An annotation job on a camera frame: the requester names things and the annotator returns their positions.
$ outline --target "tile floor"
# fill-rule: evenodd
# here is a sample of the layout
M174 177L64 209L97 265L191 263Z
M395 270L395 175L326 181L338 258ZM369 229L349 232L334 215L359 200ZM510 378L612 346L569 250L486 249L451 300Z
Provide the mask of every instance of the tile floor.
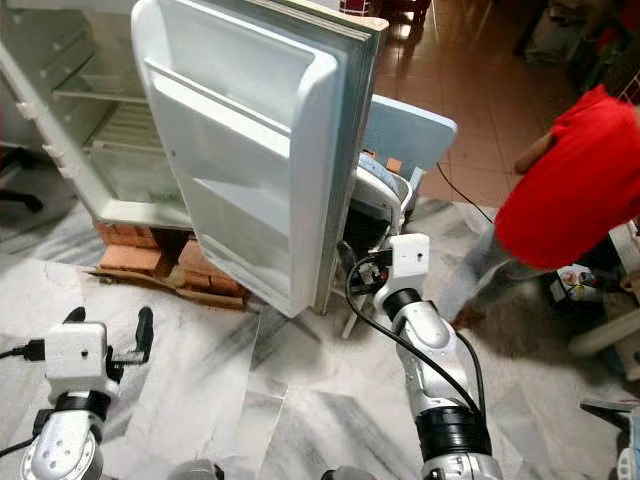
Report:
M513 3L433 0L422 30L406 14L389 18L374 87L455 120L458 136L442 170L471 200L491 207L517 184L518 153L577 98L562 68L525 65L512 55L523 29ZM437 170L425 175L420 193L464 201Z

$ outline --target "person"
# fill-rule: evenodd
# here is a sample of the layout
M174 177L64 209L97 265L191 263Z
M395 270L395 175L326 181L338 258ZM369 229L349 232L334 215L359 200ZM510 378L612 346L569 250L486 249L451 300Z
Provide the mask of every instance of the person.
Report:
M602 85L517 160L525 175L436 303L462 328L512 286L577 261L640 212L640 110Z

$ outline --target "floor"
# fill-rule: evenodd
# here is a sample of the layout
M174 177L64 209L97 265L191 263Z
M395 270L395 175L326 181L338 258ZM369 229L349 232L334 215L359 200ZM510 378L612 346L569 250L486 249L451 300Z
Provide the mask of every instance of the floor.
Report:
M77 228L86 228L82 219ZM408 230L431 238L426 298L438 298L483 228L467 205L420 200ZM46 250L31 245L21 253L43 258ZM92 247L86 250L76 250L78 258L89 258ZM419 447L395 347L362 324L342 339L348 310L338 296L325 317L305 311L288 320L258 301L245 313L226 312L165 292L105 285L76 266L0 254L0 304L12 305L0 350L41 336L81 304L89 319L107 325L115 350L124 350L137 310L152 307L151 361L127 370L105 427L107 479L166 478L194 458L215 460L240 480L319 479L344 464L381 480L418 478ZM489 319L467 335L483 365L504 478L607 478L617 430L576 405L583 397L629 398L619 380L599 361L569 355L571 322L546 304L537 284L513 291ZM48 385L41 364L19 359L3 360L0 376L9 379L0 409L12 412L0 416L4 447L29 435ZM20 458L0 460L3 479L19 478Z
M443 172L471 200L492 207L519 181L518 153L577 98L562 68L525 65L512 55L522 15L516 2L499 3L433 0L423 29L393 16L374 86L455 120L458 136L440 162ZM464 201L437 170L425 175L420 192Z

